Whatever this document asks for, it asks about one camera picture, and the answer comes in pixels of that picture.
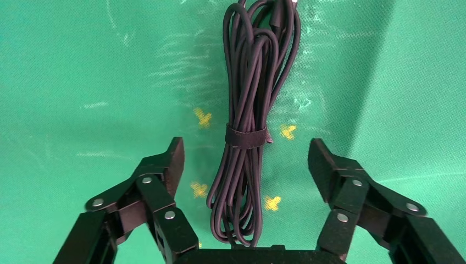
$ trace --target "screw head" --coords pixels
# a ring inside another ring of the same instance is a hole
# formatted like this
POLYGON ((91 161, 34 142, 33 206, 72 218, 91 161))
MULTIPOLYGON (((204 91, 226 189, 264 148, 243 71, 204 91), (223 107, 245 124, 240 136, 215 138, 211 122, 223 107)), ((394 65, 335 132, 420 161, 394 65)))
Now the screw head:
POLYGON ((95 199, 94 202, 92 202, 93 207, 101 206, 103 204, 103 199, 95 199))
POLYGON ((142 183, 144 183, 144 184, 150 183, 151 181, 152 181, 151 177, 145 177, 144 179, 142 179, 142 183))
POLYGON ((419 212, 419 207, 417 207, 416 205, 412 203, 406 203, 406 207, 413 212, 419 212))
POLYGON ((348 217, 342 213, 338 213, 336 218, 338 218, 340 222, 344 222, 344 223, 348 222, 348 217))
POLYGON ((165 213, 165 219, 170 220, 170 219, 173 219, 173 218, 175 218, 175 212, 168 211, 168 212, 165 213))
POLYGON ((356 186, 363 186, 363 183, 360 180, 353 180, 353 184, 356 186))

